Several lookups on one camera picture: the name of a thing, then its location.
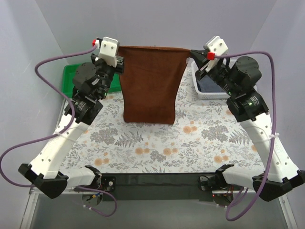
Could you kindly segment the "orange brown towel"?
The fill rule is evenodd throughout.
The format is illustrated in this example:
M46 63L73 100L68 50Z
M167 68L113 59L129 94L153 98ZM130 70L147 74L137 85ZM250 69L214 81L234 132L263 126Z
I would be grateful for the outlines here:
M190 50L174 47L121 46L120 84L127 123L172 125L175 101Z

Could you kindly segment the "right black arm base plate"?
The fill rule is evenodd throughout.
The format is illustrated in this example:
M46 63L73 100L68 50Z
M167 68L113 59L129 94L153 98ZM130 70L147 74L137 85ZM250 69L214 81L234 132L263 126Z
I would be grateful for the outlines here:
M221 186L215 176L200 176L198 177L198 182L200 187L203 187L204 190L223 190L227 191L229 189L228 186Z

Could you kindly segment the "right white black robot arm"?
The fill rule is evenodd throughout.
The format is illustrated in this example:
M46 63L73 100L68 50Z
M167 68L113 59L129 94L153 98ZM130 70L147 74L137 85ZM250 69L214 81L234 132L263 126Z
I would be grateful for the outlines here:
M221 166L215 172L216 184L252 189L267 202L304 184L305 172L292 162L279 137L272 132L275 119L270 117L264 99L254 88L262 77L258 62L243 54L233 67L220 60L208 70L208 64L214 59L213 53L191 50L190 56L198 67L196 78L207 76L228 94L226 104L230 112L251 138L265 167L261 173L232 164Z

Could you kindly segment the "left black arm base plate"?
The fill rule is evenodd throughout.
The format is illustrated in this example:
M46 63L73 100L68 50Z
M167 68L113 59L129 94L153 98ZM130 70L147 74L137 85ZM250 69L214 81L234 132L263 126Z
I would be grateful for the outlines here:
M102 176L97 179L97 189L106 191L106 192L113 192L116 186L116 177L114 176Z

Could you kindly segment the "grey blue towel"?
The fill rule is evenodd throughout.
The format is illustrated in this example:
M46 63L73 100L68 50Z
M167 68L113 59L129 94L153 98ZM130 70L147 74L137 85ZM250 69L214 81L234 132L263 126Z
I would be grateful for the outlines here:
M223 93L223 89L209 77L197 80L198 90L202 93Z

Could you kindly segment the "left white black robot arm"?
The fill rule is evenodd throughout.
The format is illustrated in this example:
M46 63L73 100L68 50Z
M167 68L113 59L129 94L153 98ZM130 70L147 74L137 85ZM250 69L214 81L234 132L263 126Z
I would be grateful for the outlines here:
M104 57L91 55L91 62L78 66L72 80L74 85L72 105L65 108L64 115L41 152L29 163L21 164L18 171L49 198L58 197L66 188L80 187L99 189L102 184L101 172L92 167L60 170L60 165L77 139L92 124L103 108L115 74L124 71L124 58L117 56L115 67L108 65Z

